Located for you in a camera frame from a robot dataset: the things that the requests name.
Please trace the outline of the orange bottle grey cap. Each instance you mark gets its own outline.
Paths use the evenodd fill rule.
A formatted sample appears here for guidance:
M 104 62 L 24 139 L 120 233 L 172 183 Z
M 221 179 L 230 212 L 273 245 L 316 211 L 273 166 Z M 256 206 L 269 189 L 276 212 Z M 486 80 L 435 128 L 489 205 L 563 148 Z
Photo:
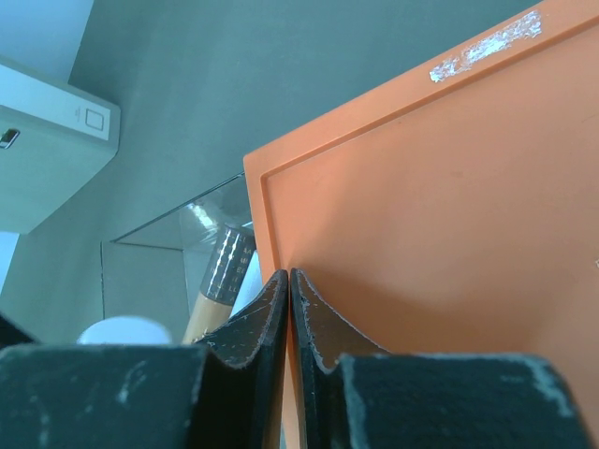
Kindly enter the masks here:
M 221 226 L 183 344 L 203 339 L 228 320 L 255 250 L 256 240 L 251 229 L 229 224 Z

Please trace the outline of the orange drawer box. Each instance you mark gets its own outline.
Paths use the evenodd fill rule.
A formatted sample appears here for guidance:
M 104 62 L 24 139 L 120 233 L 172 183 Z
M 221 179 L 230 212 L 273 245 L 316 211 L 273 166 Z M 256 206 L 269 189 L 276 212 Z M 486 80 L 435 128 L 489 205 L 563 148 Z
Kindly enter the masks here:
M 598 430 L 598 5 L 543 1 L 246 155 L 262 275 L 393 353 L 523 352 Z

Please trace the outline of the clear drawer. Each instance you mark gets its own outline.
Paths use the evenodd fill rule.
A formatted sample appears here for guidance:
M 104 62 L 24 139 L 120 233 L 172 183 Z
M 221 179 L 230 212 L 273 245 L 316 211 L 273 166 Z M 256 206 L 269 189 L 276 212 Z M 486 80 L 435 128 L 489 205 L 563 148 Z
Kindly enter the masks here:
M 146 318 L 180 342 L 222 225 L 252 227 L 243 173 L 102 242 L 103 317 Z

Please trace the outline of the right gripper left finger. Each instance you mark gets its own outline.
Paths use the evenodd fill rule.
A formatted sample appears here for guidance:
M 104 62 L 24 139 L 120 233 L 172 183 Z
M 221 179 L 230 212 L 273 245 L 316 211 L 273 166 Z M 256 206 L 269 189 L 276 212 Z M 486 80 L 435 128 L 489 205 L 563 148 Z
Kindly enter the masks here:
M 288 275 L 189 345 L 49 345 L 1 324 L 5 448 L 276 448 Z

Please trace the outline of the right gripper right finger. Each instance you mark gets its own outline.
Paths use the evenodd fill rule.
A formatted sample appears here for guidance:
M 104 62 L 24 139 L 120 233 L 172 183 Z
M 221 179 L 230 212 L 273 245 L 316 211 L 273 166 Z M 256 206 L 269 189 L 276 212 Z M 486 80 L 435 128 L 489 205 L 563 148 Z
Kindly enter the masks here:
M 303 448 L 589 448 L 570 389 L 522 353 L 394 355 L 290 274 Z

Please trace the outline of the lilac bottle white cap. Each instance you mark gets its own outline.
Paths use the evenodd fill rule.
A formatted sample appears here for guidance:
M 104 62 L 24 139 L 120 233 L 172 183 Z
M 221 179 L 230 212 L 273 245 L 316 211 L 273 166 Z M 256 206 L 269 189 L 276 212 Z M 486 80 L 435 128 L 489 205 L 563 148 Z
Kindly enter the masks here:
M 168 330 L 156 321 L 138 316 L 116 316 L 85 329 L 78 344 L 165 345 L 172 343 Z

